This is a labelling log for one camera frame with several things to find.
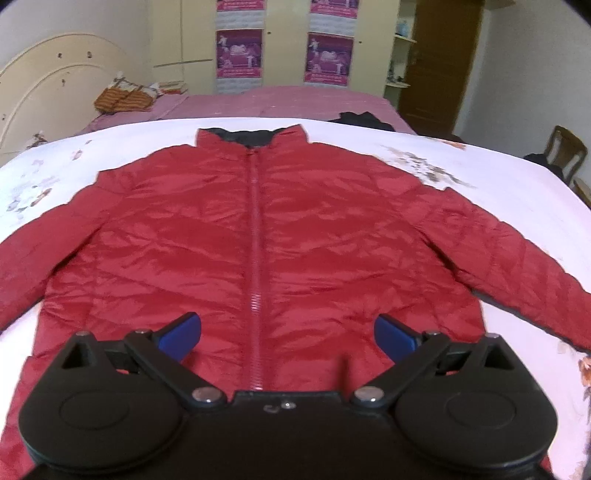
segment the white wall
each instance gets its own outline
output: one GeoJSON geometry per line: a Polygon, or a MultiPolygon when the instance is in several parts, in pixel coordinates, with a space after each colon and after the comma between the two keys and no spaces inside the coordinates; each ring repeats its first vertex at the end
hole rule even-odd
{"type": "Polygon", "coordinates": [[[151,78],[148,0],[14,0],[0,13],[0,69],[36,42],[67,32],[111,40],[151,78]]]}
{"type": "MultiPolygon", "coordinates": [[[[591,27],[562,0],[489,12],[483,65],[456,134],[518,157],[543,151],[555,125],[591,150],[591,27]]],[[[579,176],[591,184],[591,159],[579,176]]]]}
{"type": "Polygon", "coordinates": [[[461,133],[466,129],[466,122],[470,110],[474,103],[476,91],[478,90],[478,84],[482,77],[482,66],[484,65],[484,59],[486,56],[486,46],[488,45],[488,38],[491,32],[491,11],[485,9],[482,11],[482,20],[480,22],[480,34],[478,37],[478,44],[474,52],[474,59],[472,60],[472,69],[468,78],[468,85],[466,85],[466,91],[464,93],[464,99],[460,111],[457,114],[456,126],[454,127],[453,133],[458,137],[461,137],[461,133]]]}

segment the pink poster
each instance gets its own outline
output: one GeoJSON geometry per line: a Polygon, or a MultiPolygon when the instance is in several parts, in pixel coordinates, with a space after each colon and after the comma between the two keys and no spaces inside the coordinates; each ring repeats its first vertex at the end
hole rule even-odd
{"type": "Polygon", "coordinates": [[[310,12],[333,17],[357,18],[359,0],[312,0],[310,12]]]}
{"type": "Polygon", "coordinates": [[[218,12],[236,12],[239,10],[264,10],[265,0],[217,0],[218,12]]]}
{"type": "Polygon", "coordinates": [[[308,34],[304,81],[347,86],[352,54],[352,38],[318,33],[308,34]]]}
{"type": "Polygon", "coordinates": [[[260,78],[262,30],[217,31],[217,78],[260,78]]]}

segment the pink bedsheet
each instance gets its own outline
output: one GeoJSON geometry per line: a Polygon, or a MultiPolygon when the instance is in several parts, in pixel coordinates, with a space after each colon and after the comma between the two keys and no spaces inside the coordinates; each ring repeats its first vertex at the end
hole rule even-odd
{"type": "Polygon", "coordinates": [[[80,134],[171,118],[259,116],[332,120],[341,112],[370,112],[397,132],[415,133],[384,98],[342,89],[289,86],[261,87],[237,95],[164,95],[149,112],[101,115],[80,134]]]}

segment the cream wooden headboard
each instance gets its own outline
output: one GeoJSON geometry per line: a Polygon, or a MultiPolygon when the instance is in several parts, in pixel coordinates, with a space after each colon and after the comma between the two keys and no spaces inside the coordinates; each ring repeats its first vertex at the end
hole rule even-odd
{"type": "Polygon", "coordinates": [[[48,38],[16,56],[0,72],[0,166],[39,131],[53,141],[83,129],[120,70],[140,80],[139,65],[121,48],[86,33],[48,38]]]}

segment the white bedsheet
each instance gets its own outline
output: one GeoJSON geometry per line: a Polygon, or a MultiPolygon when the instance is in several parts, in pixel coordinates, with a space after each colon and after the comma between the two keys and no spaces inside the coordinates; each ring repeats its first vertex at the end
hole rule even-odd
{"type": "MultiPolygon", "coordinates": [[[[436,188],[452,187],[554,257],[591,291],[591,212],[548,170],[477,147],[302,119],[181,119],[122,125],[26,151],[0,168],[0,241],[43,212],[68,202],[98,171],[160,148],[194,144],[198,128],[276,129],[302,124],[310,141],[374,155],[436,188]]],[[[0,430],[25,358],[31,353],[40,305],[0,335],[0,430]]],[[[580,480],[589,426],[577,366],[585,355],[510,313],[483,304],[487,329],[503,335],[558,411],[550,448],[554,473],[580,480]]]]}

